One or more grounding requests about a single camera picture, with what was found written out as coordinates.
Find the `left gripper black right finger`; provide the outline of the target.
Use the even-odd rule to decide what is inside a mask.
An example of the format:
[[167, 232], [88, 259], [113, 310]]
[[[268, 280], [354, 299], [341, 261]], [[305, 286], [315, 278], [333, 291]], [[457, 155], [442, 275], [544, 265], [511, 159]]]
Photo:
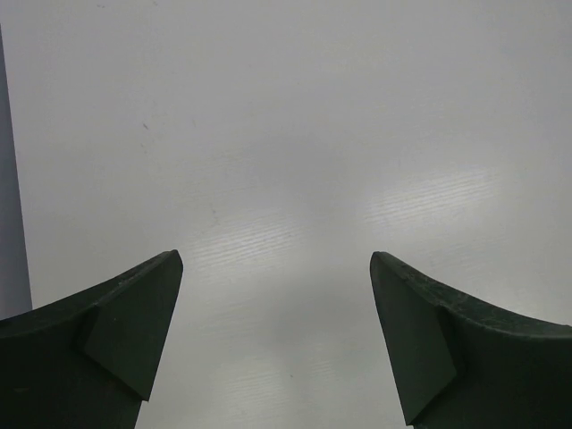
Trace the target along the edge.
[[386, 252], [374, 302], [407, 426], [568, 428], [571, 329], [437, 282]]

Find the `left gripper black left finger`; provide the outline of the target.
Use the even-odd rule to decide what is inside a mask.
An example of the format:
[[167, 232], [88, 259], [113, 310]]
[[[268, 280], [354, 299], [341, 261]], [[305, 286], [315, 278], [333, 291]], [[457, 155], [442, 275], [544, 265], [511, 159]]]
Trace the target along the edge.
[[3, 428], [132, 428], [149, 400], [179, 295], [165, 251], [1, 323]]

